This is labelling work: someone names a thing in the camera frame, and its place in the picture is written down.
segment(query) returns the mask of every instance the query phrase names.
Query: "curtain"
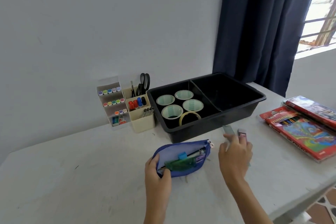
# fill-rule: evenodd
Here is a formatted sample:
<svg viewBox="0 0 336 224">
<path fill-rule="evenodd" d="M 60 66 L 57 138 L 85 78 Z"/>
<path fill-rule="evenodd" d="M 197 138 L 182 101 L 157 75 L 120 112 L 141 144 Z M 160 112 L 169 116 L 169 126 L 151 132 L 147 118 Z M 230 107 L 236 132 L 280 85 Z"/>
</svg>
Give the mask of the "curtain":
<svg viewBox="0 0 336 224">
<path fill-rule="evenodd" d="M 213 72 L 285 97 L 311 0 L 222 0 Z"/>
</svg>

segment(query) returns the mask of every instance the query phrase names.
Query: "black bin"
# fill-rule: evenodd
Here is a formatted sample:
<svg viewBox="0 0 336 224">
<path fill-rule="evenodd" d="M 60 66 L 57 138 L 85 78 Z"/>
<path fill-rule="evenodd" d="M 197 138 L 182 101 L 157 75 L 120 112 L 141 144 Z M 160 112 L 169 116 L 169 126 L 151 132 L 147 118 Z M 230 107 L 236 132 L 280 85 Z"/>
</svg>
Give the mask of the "black bin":
<svg viewBox="0 0 336 224">
<path fill-rule="evenodd" d="M 158 105 L 156 99 L 162 95 L 174 96 L 179 90 L 192 91 L 192 98 L 204 104 L 204 108 L 197 112 L 201 116 L 200 120 L 179 126 L 179 119 L 167 120 L 162 117 L 161 111 L 165 106 Z M 153 88 L 147 91 L 147 95 L 151 106 L 155 107 L 158 121 L 169 134 L 172 143 L 188 140 L 249 117 L 258 103 L 266 99 L 262 92 L 223 73 L 208 74 Z M 175 99 L 172 104 L 182 107 L 183 102 L 184 100 Z"/>
</svg>

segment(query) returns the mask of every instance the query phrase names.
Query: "white wall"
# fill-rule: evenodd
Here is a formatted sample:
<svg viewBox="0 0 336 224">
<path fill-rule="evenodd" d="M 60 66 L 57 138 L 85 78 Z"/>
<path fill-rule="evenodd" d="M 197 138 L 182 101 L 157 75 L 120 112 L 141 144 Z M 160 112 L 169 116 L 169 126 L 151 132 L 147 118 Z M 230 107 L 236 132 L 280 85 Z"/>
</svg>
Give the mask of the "white wall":
<svg viewBox="0 0 336 224">
<path fill-rule="evenodd" d="M 212 72 L 221 0 L 0 0 L 0 163 L 107 123 L 97 80 Z"/>
<path fill-rule="evenodd" d="M 336 109 L 336 49 L 294 61 L 286 97 L 298 95 Z"/>
</svg>

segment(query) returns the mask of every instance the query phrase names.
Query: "person's left hand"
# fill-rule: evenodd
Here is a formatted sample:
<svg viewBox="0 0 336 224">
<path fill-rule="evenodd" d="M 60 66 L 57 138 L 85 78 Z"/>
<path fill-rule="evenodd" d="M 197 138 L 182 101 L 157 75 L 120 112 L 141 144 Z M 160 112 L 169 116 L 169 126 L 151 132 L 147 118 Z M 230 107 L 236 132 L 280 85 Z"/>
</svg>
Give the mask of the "person's left hand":
<svg viewBox="0 0 336 224">
<path fill-rule="evenodd" d="M 156 156 L 153 159 L 150 158 L 145 165 L 145 224 L 164 222 L 171 193 L 170 170 L 165 169 L 162 178 L 160 178 L 156 172 L 156 164 L 159 161 L 159 158 L 159 154 L 156 154 Z"/>
</svg>

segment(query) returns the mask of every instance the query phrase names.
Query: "window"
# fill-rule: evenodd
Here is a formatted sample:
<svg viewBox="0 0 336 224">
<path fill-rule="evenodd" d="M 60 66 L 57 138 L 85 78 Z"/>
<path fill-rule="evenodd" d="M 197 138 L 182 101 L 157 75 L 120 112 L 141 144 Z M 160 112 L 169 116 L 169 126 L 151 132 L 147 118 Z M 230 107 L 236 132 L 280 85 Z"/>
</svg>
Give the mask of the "window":
<svg viewBox="0 0 336 224">
<path fill-rule="evenodd" d="M 336 0 L 312 0 L 297 53 L 333 45 L 336 48 Z"/>
</svg>

